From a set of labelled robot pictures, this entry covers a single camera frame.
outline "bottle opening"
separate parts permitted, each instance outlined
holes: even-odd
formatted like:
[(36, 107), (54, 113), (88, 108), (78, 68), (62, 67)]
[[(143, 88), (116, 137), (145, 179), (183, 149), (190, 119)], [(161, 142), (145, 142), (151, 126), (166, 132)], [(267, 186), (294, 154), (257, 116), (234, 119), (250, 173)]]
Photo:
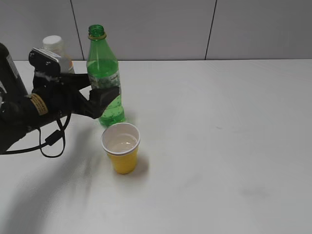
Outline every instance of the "bottle opening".
[(100, 24), (93, 24), (89, 27), (89, 38), (90, 39), (103, 39), (106, 37), (104, 28)]
[(45, 37), (43, 40), (43, 48), (60, 56), (65, 56), (64, 41), (60, 36), (52, 35)]

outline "white table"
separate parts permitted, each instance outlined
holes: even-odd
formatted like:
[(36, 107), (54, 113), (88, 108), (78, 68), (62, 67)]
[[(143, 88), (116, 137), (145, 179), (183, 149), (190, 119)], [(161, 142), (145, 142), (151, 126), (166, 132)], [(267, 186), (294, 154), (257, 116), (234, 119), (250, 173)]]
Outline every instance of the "white table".
[[(17, 67), (30, 90), (33, 68)], [(312, 233), (312, 60), (128, 61), (120, 72), (141, 131), (136, 170), (116, 174), (100, 124), (74, 116), (62, 157), (0, 156), (1, 234)], [(32, 132), (12, 148), (37, 143)]]

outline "bottle neck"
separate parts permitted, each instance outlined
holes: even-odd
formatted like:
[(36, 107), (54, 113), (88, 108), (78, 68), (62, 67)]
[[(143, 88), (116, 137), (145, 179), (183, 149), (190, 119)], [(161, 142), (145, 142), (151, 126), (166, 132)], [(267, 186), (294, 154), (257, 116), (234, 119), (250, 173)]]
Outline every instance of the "bottle neck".
[(89, 60), (116, 60), (114, 53), (109, 47), (106, 39), (100, 40), (90, 40), (90, 52), (89, 52)]
[(64, 43), (44, 44), (43, 48), (62, 57), (66, 56)]

